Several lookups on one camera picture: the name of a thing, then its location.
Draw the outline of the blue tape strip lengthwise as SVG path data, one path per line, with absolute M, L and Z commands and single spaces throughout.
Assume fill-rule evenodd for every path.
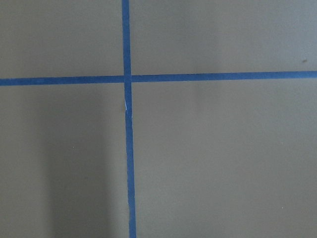
M 122 31 L 123 31 L 123 73 L 125 97 L 125 128 L 127 154 L 127 189 L 129 206 L 129 236 L 135 238 L 136 233 L 136 205 L 134 181 L 133 155 L 133 115 L 132 115 L 132 74 L 131 74 L 131 47 L 130 47 L 130 19 L 129 1 L 122 1 Z

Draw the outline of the blue tape strip crosswise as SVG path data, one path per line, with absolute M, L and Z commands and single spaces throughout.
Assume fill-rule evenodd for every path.
M 67 85 L 141 82 L 178 82 L 178 81 L 217 81 L 217 80 L 254 80 L 254 79 L 293 79 L 316 78 L 316 71 L 279 71 L 279 72 L 234 72 L 234 73 L 197 73 L 197 74 L 159 74 L 159 75 L 108 75 L 78 77 L 38 77 L 1 79 L 1 86 L 26 85 Z

